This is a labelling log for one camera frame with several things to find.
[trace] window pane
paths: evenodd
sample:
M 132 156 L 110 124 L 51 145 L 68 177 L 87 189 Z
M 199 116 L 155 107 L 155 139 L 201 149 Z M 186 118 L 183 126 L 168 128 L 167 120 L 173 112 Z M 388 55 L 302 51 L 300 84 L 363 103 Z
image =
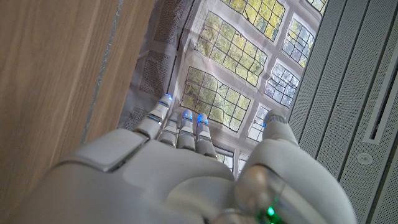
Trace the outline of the window pane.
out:
M 230 169 L 230 171 L 233 171 L 233 153 L 230 155 L 229 152 L 218 147 L 215 147 L 215 149 L 217 161 L 224 163 Z
M 275 0 L 222 0 L 271 41 L 279 31 L 285 7 Z
M 247 2 L 232 0 L 228 4 L 233 5 L 235 10 L 240 10 L 241 5 L 243 4 L 243 8 L 245 8 Z M 278 23 L 280 19 L 275 14 L 271 14 Z M 258 76 L 264 70 L 264 64 L 267 60 L 266 53 L 259 50 L 234 27 L 212 12 L 207 14 L 195 49 L 231 70 L 253 86 L 257 85 Z
M 264 107 L 260 106 L 258 108 L 256 117 L 254 118 L 252 126 L 250 127 L 250 131 L 248 134 L 249 138 L 256 140 L 258 142 L 262 141 L 262 130 L 264 129 L 262 124 L 264 124 L 264 118 L 266 117 L 267 113 L 268 110 L 265 109 Z
M 328 0 L 307 0 L 321 15 L 325 12 Z
M 284 43 L 283 51 L 293 60 L 305 67 L 313 44 L 313 35 L 301 23 L 293 19 Z
M 190 67 L 181 106 L 238 131 L 250 99 L 222 84 L 213 75 Z
M 259 136 L 259 134 L 260 130 L 257 130 L 256 128 L 251 128 L 248 137 L 257 141 L 257 137 Z
M 265 94 L 278 103 L 289 107 L 298 85 L 298 78 L 281 64 L 276 63 L 272 75 L 267 81 Z

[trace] green led light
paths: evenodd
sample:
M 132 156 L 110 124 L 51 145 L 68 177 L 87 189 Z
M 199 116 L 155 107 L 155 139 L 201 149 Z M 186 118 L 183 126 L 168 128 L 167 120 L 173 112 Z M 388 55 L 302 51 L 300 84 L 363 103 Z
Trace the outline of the green led light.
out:
M 273 216 L 275 214 L 275 211 L 272 207 L 268 208 L 268 215 Z

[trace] blue led light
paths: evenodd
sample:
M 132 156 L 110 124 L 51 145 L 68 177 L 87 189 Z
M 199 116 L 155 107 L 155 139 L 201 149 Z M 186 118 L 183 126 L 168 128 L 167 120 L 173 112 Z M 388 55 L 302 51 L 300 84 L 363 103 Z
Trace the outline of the blue led light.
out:
M 203 118 L 201 117 L 201 114 L 199 114 L 199 116 L 198 116 L 198 123 L 199 122 L 202 122 L 203 121 Z
M 172 95 L 166 93 L 166 96 L 169 96 L 169 100 L 173 100 Z

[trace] wall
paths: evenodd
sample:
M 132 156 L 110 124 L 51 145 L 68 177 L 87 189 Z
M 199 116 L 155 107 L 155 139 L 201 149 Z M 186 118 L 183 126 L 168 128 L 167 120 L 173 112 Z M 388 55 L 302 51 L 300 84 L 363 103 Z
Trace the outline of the wall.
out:
M 0 2 L 0 222 L 60 156 L 116 128 L 152 7 Z
M 289 123 L 358 223 L 397 223 L 398 1 L 330 1 Z

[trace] circular vent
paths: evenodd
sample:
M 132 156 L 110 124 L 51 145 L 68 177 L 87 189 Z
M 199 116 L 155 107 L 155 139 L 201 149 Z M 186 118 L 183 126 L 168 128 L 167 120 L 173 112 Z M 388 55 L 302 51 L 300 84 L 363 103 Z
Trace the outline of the circular vent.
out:
M 373 162 L 372 156 L 368 153 L 359 153 L 357 159 L 360 164 L 364 165 L 369 165 Z

